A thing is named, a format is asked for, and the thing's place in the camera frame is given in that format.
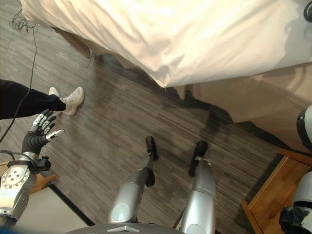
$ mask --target wooden furniture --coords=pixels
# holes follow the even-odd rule
[[[0,175],[2,176],[7,168],[7,164],[8,162],[2,162],[0,163]],[[35,192],[38,192],[41,189],[44,189],[45,187],[48,186],[48,183],[55,180],[56,179],[56,175],[52,174],[52,175],[43,175],[43,174],[37,174],[37,181],[36,184],[34,185],[33,189],[31,190],[30,194],[33,194]]]
[[[312,166],[312,157],[280,150],[284,157],[248,204],[242,207],[256,234],[283,234],[278,223],[284,206],[291,206],[293,195],[302,176]]]

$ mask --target bed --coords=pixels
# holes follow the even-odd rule
[[[83,55],[114,54],[306,151],[298,113],[312,104],[312,23],[304,0],[21,0]]]

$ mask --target black glove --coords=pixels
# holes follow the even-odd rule
[[[21,146],[22,152],[32,152],[39,155],[43,146],[65,132],[64,129],[61,129],[48,134],[55,126],[53,121],[56,119],[56,116],[52,114],[53,111],[45,110],[37,116],[24,137]]]

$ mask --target cable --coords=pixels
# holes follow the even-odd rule
[[[20,9],[14,16],[12,21],[9,22],[10,26],[16,30],[21,30],[22,28],[25,28],[28,32],[28,28],[34,28],[36,24],[33,26],[28,26],[28,21],[24,16],[18,16],[22,12],[23,8]]]
[[[29,82],[29,88],[28,88],[28,91],[26,93],[26,95],[19,101],[19,104],[16,108],[16,111],[15,111],[15,114],[14,114],[14,117],[9,125],[9,127],[5,130],[4,134],[2,135],[2,137],[0,138],[0,142],[2,142],[2,140],[4,139],[4,137],[6,136],[6,134],[8,133],[8,131],[10,130],[10,128],[12,127],[15,119],[16,119],[16,116],[17,114],[19,113],[19,110],[20,110],[20,106],[22,104],[22,102],[24,101],[24,99],[29,95],[30,93],[30,90],[31,90],[31,86],[32,86],[32,82],[33,82],[33,76],[34,76],[34,67],[35,67],[35,60],[36,60],[36,55],[37,55],[37,44],[36,44],[36,40],[35,40],[35,32],[34,32],[34,29],[35,29],[35,26],[34,25],[33,27],[31,27],[33,29],[33,38],[34,38],[34,43],[35,43],[35,55],[34,55],[34,60],[33,60],[33,66],[32,66],[32,69],[31,69],[31,77],[30,77],[30,82]]]
[[[33,165],[34,168],[37,168],[35,162],[31,159],[30,156],[28,156],[26,154],[15,153],[15,152],[12,152],[12,151],[9,151],[9,150],[0,150],[0,154],[8,154],[8,155],[10,155],[12,157],[13,161],[16,161],[13,155],[23,155],[24,157],[26,157],[31,162],[31,164]]]

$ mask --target black pants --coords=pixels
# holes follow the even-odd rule
[[[10,80],[0,80],[0,119],[13,118],[20,100],[28,87]],[[66,105],[57,96],[31,89],[22,102],[17,117],[39,114],[45,109],[63,111]]]

